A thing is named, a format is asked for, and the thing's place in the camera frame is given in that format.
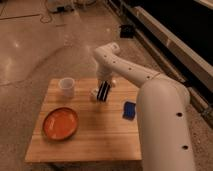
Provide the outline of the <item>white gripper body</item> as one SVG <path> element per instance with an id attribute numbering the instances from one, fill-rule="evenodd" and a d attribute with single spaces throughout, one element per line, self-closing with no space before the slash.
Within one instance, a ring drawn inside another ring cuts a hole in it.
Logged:
<path id="1" fill-rule="evenodd" d="M 112 71 L 106 67 L 99 66 L 96 72 L 97 78 L 99 81 L 108 81 L 112 80 Z"/>

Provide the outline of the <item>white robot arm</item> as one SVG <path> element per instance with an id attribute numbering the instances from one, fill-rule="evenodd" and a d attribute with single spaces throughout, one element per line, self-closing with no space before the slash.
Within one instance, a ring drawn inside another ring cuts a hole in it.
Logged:
<path id="1" fill-rule="evenodd" d="M 117 73 L 138 88 L 137 124 L 143 171 L 196 171 L 186 108 L 190 93 L 180 82 L 118 56 L 112 42 L 94 49 L 97 79 Z"/>

